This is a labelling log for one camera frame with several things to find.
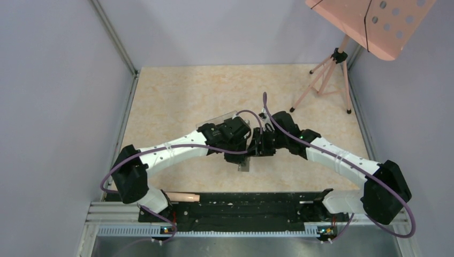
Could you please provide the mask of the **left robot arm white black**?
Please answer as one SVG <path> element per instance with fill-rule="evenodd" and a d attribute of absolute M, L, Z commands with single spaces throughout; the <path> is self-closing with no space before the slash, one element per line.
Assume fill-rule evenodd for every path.
<path fill-rule="evenodd" d="M 158 221 L 166 221 L 172 213 L 168 196 L 149 185 L 148 179 L 174 164 L 212 153 L 238 155 L 243 160 L 250 133 L 250 126 L 241 117 L 233 117 L 200 124 L 191 133 L 157 146 L 128 145 L 120 151 L 110 176 L 122 203 L 144 206 Z"/>

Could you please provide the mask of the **grey card holder wallet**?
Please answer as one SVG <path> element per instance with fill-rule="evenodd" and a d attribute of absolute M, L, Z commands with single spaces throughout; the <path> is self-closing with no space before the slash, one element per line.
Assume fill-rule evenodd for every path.
<path fill-rule="evenodd" d="M 248 156 L 242 162 L 240 162 L 238 164 L 238 171 L 249 172 L 250 171 L 250 160 L 251 160 L 251 158 Z"/>

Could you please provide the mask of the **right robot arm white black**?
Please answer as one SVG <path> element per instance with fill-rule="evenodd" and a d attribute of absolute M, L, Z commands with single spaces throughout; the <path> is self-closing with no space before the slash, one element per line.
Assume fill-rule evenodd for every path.
<path fill-rule="evenodd" d="M 313 130 L 301 130 L 286 111 L 272 116 L 262 112 L 259 119 L 263 130 L 254 130 L 254 137 L 260 140 L 254 156 L 273 156 L 277 150 L 285 149 L 357 185 L 356 190 L 333 190 L 323 196 L 314 206 L 318 219 L 327 221 L 336 213 L 355 213 L 388 225 L 411 200 L 411 191 L 395 162 L 379 163 L 343 150 Z"/>

